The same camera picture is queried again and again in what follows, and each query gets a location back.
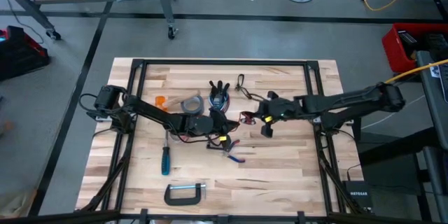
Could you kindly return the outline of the black and red toolbox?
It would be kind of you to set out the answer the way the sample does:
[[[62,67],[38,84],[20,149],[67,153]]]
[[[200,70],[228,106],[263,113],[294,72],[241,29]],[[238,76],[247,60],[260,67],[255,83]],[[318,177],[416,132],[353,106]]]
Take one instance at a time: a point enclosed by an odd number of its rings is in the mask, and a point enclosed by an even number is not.
[[[48,51],[23,28],[0,29],[0,81],[28,74],[50,63]]]

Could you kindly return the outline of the black C-clamp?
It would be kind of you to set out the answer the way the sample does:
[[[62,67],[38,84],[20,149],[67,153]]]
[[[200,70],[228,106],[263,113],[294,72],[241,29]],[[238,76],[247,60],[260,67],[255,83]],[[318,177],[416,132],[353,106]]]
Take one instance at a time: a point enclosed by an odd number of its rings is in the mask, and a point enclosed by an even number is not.
[[[202,196],[205,195],[207,185],[202,183],[196,183],[195,185],[171,185],[168,184],[164,192],[164,202],[169,206],[190,206],[196,205],[201,202]],[[194,189],[195,196],[189,198],[172,198],[171,191],[173,190],[186,190]]]

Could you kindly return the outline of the red packing tape dispenser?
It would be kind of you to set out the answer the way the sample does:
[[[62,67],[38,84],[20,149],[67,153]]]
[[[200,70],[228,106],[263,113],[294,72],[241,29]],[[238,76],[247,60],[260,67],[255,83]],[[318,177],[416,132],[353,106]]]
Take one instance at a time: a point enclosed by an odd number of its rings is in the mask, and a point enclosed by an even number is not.
[[[173,141],[174,143],[185,143],[189,142],[189,140],[190,138],[188,136],[177,136],[168,130],[165,132],[165,143],[167,145],[169,145],[171,141]]]

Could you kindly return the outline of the black work glove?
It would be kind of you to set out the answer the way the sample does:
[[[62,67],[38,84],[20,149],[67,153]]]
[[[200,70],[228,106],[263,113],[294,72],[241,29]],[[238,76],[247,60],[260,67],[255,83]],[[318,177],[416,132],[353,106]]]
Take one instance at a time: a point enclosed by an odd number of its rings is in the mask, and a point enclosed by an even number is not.
[[[209,81],[209,84],[211,86],[208,98],[210,106],[225,113],[230,106],[230,96],[228,94],[230,84],[226,83],[224,85],[221,80],[217,82],[217,85],[212,80]]]

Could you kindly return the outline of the red plastic bin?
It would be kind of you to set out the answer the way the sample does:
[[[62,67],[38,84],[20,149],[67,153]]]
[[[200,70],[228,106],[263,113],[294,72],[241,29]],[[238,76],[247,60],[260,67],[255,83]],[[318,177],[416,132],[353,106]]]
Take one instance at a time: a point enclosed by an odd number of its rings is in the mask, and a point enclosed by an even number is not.
[[[400,32],[408,33],[416,43],[411,45],[405,42],[400,37]],[[381,40],[392,72],[403,73],[415,68],[417,63],[410,57],[411,54],[426,50],[424,36],[437,33],[448,35],[448,24],[394,23]]]

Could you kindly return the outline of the dark duct tape roll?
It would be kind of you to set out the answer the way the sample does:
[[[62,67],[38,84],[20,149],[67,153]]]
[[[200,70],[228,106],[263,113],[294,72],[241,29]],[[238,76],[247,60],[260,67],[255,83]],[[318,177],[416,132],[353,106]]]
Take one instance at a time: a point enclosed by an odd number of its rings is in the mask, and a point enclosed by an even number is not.
[[[181,109],[184,113],[198,116],[204,112],[204,100],[200,95],[191,97],[181,102]]]

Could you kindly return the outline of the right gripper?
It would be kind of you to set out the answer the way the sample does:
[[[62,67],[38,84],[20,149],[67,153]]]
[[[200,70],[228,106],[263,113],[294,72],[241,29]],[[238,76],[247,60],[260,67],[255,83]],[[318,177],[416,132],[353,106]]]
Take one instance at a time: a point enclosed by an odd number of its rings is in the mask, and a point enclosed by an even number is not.
[[[257,112],[242,111],[241,114],[245,116],[245,123],[256,123],[258,118],[261,119],[264,122],[264,125],[261,127],[261,134],[267,138],[272,138],[272,124],[277,121],[299,120],[305,118],[304,111],[302,110],[299,101],[291,101],[281,98],[274,91],[269,91],[267,93],[267,99],[259,102]]]

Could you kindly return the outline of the blue-handled screwdriver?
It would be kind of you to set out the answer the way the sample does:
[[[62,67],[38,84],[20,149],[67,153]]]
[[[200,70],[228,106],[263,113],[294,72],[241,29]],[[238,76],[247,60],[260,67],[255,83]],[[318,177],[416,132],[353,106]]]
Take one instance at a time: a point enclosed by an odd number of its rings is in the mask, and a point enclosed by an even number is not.
[[[162,159],[161,159],[161,173],[164,176],[169,175],[170,172],[170,147],[168,144],[169,132],[165,132],[164,146],[162,148]]]

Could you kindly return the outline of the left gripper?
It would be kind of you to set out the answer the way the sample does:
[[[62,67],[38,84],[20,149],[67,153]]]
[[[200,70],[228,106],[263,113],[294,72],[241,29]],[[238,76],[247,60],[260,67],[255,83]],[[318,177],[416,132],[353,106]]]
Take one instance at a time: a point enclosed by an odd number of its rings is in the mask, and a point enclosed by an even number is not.
[[[229,145],[231,140],[228,133],[236,131],[239,125],[238,121],[228,120],[224,112],[211,108],[208,116],[197,115],[190,119],[190,136],[206,137],[206,143],[226,142]]]

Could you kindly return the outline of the red and blue pliers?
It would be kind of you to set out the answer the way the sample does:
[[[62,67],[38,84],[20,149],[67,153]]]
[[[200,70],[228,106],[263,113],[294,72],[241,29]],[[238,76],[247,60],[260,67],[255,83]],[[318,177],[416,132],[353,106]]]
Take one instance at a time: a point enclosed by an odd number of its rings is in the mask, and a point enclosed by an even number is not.
[[[224,156],[231,159],[232,161],[236,162],[236,163],[245,163],[245,159],[240,159],[237,158],[233,155],[230,154],[230,151],[237,145],[240,143],[240,140],[236,140],[231,142],[227,147],[224,147]]]

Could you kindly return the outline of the person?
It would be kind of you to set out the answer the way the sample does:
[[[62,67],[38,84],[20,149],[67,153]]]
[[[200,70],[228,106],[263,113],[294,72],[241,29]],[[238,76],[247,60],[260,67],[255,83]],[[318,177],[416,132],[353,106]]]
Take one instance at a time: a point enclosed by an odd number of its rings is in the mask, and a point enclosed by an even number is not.
[[[0,194],[0,219],[18,218],[32,205],[37,190],[22,190]]]

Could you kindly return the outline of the black Netgear network switch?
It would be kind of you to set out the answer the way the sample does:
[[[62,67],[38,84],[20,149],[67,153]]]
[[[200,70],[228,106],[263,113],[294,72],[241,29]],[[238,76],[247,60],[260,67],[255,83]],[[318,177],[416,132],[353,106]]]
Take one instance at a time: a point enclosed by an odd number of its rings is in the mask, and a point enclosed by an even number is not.
[[[368,185],[364,181],[344,181],[350,196],[369,213],[372,213],[372,199]]]

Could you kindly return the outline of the grey device in bin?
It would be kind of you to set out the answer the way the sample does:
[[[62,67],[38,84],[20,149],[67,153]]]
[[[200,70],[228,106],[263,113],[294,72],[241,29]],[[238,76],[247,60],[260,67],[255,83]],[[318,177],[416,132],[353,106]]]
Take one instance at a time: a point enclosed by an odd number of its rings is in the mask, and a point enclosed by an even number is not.
[[[403,43],[406,43],[411,46],[416,45],[418,43],[418,41],[405,30],[398,31],[398,35]]]

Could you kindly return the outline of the black hex key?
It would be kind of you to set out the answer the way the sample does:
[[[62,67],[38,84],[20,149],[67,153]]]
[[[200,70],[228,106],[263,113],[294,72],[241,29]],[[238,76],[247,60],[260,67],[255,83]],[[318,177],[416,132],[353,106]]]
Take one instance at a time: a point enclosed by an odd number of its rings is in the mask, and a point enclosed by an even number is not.
[[[228,149],[228,144],[226,142],[214,143],[209,141],[206,144],[206,148],[215,151],[226,151]]]

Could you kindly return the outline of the grey desk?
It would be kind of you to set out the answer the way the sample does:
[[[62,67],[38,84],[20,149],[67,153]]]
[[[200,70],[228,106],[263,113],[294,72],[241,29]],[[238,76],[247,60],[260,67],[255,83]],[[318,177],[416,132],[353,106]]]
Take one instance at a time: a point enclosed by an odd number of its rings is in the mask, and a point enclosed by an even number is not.
[[[435,194],[440,221],[448,224],[448,102],[439,78],[433,77],[431,68],[419,72],[433,126],[437,137],[436,147],[425,147],[423,156]]]

